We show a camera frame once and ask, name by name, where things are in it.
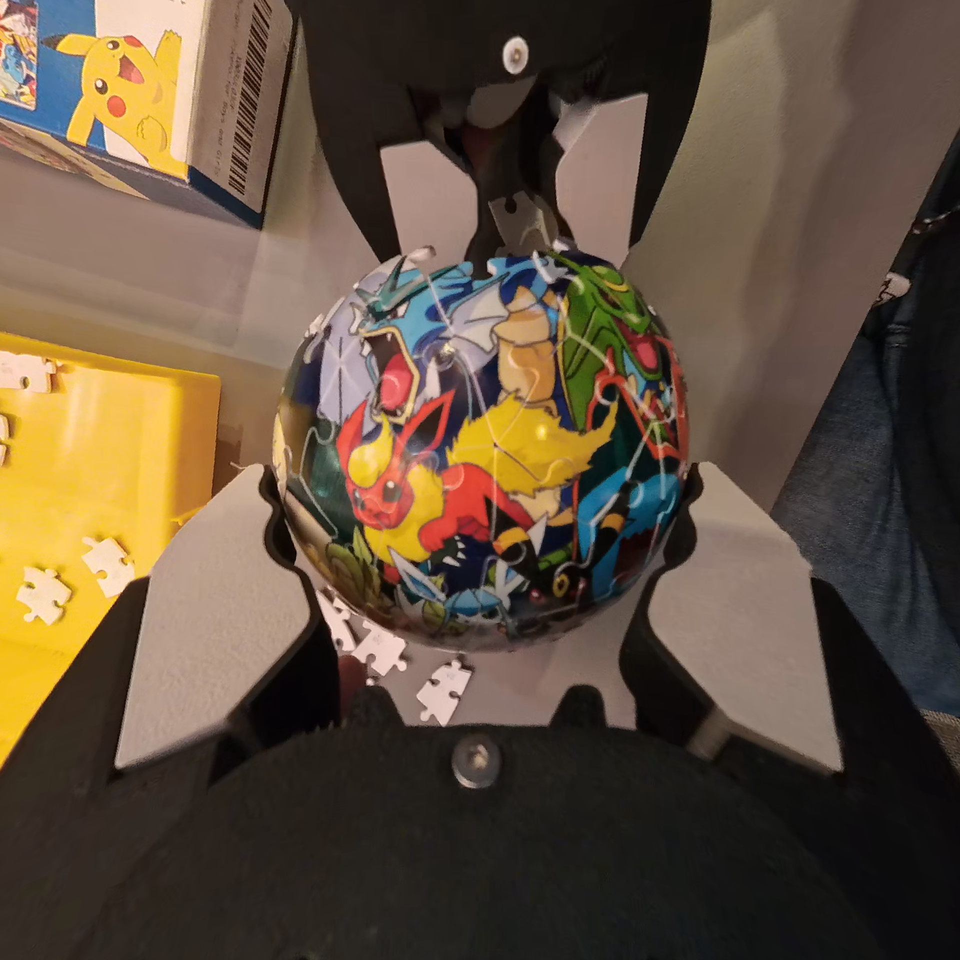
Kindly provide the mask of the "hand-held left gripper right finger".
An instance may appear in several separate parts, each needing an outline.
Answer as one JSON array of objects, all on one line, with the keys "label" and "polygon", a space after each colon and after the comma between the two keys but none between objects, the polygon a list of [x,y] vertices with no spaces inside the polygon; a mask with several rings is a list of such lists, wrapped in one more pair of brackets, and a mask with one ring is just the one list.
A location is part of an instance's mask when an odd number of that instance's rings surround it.
[{"label": "hand-held left gripper right finger", "polygon": [[696,464],[621,648],[636,725],[705,760],[735,738],[842,771],[810,565],[719,467]]}]

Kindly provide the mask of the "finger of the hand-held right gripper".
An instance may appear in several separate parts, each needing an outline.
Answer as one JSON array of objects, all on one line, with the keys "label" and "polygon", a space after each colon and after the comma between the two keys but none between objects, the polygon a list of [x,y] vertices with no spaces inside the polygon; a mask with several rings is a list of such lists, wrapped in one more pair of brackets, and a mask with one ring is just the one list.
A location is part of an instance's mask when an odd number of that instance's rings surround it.
[{"label": "finger of the hand-held right gripper", "polygon": [[645,119],[645,92],[612,100],[565,102],[533,92],[525,102],[525,160],[542,198],[525,245],[549,250],[562,240],[614,265],[632,246]]},{"label": "finger of the hand-held right gripper", "polygon": [[487,260],[498,252],[489,191],[461,127],[426,127],[419,138],[379,148],[402,253],[431,248],[436,260]]}]

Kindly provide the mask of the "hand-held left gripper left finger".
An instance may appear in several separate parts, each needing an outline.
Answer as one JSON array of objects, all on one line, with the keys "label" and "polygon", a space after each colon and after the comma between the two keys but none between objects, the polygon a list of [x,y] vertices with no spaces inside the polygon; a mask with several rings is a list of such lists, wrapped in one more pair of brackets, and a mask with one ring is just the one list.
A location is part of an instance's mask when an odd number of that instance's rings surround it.
[{"label": "hand-held left gripper left finger", "polygon": [[245,727],[269,746],[341,718],[338,657],[271,468],[243,469],[153,566],[115,766]]}]

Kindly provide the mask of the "single white puzzle piece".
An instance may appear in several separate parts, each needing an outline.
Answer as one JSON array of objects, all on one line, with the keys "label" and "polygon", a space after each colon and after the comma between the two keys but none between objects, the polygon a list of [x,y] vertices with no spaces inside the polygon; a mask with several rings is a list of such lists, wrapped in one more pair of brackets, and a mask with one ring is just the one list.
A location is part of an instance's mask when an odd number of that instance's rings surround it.
[{"label": "single white puzzle piece", "polygon": [[545,210],[527,192],[493,199],[487,205],[499,236],[496,257],[524,258],[553,249],[556,231]]}]

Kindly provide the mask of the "colourful puzzle ball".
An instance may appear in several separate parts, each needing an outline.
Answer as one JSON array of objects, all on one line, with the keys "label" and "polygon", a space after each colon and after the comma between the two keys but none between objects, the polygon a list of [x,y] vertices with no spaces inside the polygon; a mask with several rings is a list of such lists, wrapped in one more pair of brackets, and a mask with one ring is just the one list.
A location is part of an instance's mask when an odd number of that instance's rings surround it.
[{"label": "colourful puzzle ball", "polygon": [[382,263],[309,326],[272,472],[301,550],[358,615],[430,645],[557,636],[638,582],[690,472],[664,321],[563,242]]}]

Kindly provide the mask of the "cluster of white puzzle pieces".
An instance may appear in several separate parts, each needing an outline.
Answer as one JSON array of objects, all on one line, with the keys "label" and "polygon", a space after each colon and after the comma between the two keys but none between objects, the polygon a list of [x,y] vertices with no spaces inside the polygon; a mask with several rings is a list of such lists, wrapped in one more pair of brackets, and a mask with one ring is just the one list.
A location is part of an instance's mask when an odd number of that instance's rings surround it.
[{"label": "cluster of white puzzle pieces", "polygon": [[463,654],[420,646],[354,615],[338,598],[321,590],[316,596],[338,656],[364,667],[368,687],[389,690],[416,724],[450,725],[474,678]]}]

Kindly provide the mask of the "scattered white puzzle pieces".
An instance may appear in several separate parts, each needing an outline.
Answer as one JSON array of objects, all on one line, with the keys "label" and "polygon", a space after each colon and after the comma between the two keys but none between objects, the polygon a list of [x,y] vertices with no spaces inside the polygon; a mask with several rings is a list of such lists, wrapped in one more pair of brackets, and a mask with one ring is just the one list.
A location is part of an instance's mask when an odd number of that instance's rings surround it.
[{"label": "scattered white puzzle pieces", "polygon": [[107,372],[52,355],[2,350],[2,598],[26,623],[75,628],[76,605],[101,608],[137,577],[126,535],[110,535]]}]

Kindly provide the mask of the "blue puzzle box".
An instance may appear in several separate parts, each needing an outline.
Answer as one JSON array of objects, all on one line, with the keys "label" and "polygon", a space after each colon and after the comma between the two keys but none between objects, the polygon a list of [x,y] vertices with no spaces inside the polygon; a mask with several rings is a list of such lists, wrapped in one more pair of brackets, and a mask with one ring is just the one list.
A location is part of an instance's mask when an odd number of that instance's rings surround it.
[{"label": "blue puzzle box", "polygon": [[3,1],[2,149],[260,230],[294,37],[283,1]]}]

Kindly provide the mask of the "yellow plastic tray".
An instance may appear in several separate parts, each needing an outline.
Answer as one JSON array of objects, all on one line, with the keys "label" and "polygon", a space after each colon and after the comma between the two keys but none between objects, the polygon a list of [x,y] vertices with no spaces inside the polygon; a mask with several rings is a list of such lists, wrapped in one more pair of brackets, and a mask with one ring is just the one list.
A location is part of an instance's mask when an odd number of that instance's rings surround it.
[{"label": "yellow plastic tray", "polygon": [[1,759],[212,496],[211,374],[1,335]]}]

